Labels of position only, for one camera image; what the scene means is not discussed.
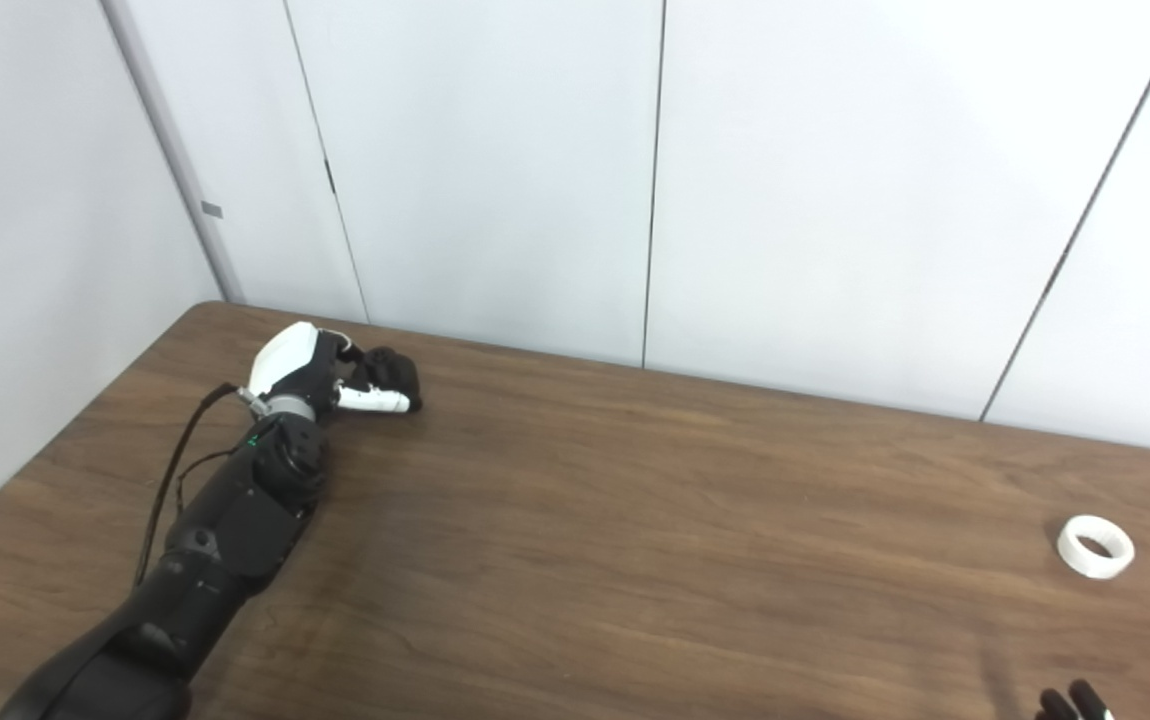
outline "tabletop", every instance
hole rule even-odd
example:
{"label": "tabletop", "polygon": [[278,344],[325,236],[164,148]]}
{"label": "tabletop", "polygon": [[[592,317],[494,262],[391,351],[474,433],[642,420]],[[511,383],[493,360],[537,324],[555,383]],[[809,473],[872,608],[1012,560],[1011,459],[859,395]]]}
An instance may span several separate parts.
{"label": "tabletop", "polygon": [[[187,414],[296,319],[189,311],[2,489],[0,703],[123,600]],[[425,406],[331,415],[194,719],[1028,720],[1084,676],[1150,720],[1150,450],[325,325]],[[222,401],[185,461],[248,424]],[[1082,512],[1136,541],[1120,577],[1056,554]]]}

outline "door hinge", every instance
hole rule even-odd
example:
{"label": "door hinge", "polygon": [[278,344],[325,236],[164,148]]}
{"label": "door hinge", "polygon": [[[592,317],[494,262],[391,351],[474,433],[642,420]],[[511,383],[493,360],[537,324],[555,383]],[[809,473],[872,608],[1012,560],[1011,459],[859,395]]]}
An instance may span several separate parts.
{"label": "door hinge", "polygon": [[334,191],[334,176],[331,175],[331,160],[328,160],[328,159],[323,158],[322,159],[322,164],[324,164],[327,167],[327,182],[331,183],[331,196],[334,196],[334,193],[336,193],[336,191]]}

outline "white tape roll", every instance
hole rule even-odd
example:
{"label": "white tape roll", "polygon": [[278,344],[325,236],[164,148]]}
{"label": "white tape roll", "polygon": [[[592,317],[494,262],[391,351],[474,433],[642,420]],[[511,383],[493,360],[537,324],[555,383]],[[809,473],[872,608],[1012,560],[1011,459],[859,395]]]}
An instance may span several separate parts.
{"label": "white tape roll", "polygon": [[[1099,543],[1109,552],[1109,557],[1084,546],[1080,538]],[[1088,579],[1114,579],[1134,560],[1134,543],[1130,542],[1130,536],[1122,528],[1095,515],[1070,518],[1068,523],[1065,523],[1059,533],[1059,543],[1056,544],[1059,546],[1059,556],[1068,562],[1070,568]]]}

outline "black fingertip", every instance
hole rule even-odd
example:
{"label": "black fingertip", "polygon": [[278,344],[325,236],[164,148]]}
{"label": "black fingertip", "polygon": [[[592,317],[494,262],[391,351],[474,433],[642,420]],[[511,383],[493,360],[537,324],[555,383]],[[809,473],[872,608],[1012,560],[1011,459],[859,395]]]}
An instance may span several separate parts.
{"label": "black fingertip", "polygon": [[1050,688],[1042,691],[1041,703],[1049,720],[1079,720],[1078,712],[1064,699],[1064,696]]}
{"label": "black fingertip", "polygon": [[1091,683],[1073,680],[1073,684],[1068,687],[1068,697],[1073,698],[1073,705],[1078,706],[1086,720],[1104,720],[1109,708],[1101,700],[1099,694],[1095,692],[1095,688],[1091,688]]}

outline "robotic hand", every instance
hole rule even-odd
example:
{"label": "robotic hand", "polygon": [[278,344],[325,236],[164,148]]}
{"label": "robotic hand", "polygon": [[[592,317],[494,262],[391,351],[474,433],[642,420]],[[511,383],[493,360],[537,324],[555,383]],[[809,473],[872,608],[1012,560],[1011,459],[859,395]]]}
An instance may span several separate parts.
{"label": "robotic hand", "polygon": [[[337,363],[354,365],[350,377],[337,377]],[[269,340],[247,386],[236,389],[255,423],[174,521],[155,568],[137,574],[131,596],[107,620],[28,676],[0,720],[182,720],[191,706],[187,682],[243,603],[273,582],[313,518],[324,485],[319,420],[337,407],[414,413],[421,405],[408,357],[362,351],[343,334],[302,322]],[[163,496],[164,487],[146,542]]]}

